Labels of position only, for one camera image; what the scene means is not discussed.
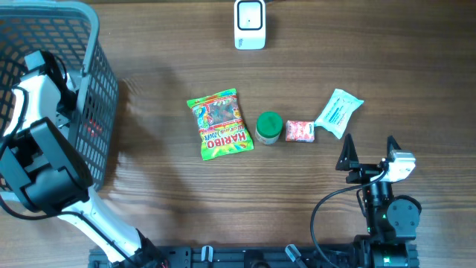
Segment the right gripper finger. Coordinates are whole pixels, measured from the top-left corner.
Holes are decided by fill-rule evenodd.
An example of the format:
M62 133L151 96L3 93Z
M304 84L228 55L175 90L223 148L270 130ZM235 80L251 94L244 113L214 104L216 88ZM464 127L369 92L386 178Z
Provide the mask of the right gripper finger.
M336 163L335 169L339 171L351 171L359 168L359 160L353 137L350 133L346 134L341 154Z
M397 143L396 139L389 135L387 137L387 160L394 160L401 152L401 147Z

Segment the small red snack box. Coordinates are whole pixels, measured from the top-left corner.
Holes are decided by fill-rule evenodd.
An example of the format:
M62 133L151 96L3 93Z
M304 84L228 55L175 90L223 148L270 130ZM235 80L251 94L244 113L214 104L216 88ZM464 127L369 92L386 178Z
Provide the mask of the small red snack box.
M315 125L312 121L287 121L286 141L313 142Z

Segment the light blue tissue pack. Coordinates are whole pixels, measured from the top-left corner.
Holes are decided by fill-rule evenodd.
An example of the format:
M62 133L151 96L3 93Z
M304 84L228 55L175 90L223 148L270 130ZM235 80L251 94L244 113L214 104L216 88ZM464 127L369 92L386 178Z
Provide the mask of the light blue tissue pack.
M341 139L351 115L362 104L360 100L343 89L335 89L322 113L314 121L316 127L323 127L336 138Z

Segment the green lid jar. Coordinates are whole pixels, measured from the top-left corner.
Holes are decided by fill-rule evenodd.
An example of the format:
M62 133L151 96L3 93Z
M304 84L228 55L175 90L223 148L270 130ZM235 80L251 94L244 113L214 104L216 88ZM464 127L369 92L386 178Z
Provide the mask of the green lid jar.
M283 129L283 119L272 111L262 113L256 123L255 135L259 142L270 145L275 143Z

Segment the Haribo gummy candy bag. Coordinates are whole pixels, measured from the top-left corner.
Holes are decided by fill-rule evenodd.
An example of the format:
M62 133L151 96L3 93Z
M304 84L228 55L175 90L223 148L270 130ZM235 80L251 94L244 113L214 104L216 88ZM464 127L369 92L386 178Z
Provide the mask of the Haribo gummy candy bag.
M239 109L236 89L187 101L199 129L204 161L254 149Z

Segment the red Nescafe coffee stick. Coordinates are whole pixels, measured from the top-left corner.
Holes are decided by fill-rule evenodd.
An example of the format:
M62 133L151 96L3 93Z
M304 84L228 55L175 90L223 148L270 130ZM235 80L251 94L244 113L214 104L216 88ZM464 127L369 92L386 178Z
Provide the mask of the red Nescafe coffee stick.
M90 119L83 126L91 138L96 138L103 132L102 126L95 119Z

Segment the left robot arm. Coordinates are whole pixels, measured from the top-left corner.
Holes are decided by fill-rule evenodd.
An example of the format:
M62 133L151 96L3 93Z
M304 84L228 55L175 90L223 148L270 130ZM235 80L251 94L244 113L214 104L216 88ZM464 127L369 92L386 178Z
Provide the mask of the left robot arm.
M41 50L25 62L28 71L12 88L13 119L1 137L1 176L30 214L5 201L3 210L20 220L55 217L70 223L103 250L111 267L167 267L152 241L102 201L83 157L55 126L57 112L76 107L65 64Z

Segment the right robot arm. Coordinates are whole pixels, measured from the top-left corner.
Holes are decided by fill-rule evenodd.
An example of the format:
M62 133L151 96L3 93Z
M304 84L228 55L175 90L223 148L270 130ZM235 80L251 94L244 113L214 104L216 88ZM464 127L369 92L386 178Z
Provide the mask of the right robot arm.
M362 164L352 136L345 136L335 169L348 172L346 183L357 186L368 232L352 242L353 267L419 266L416 247L410 242L416 239L422 206L408 195L394 195L392 189L415 167L413 153L402 150L393 136L387 138L387 156L378 164Z

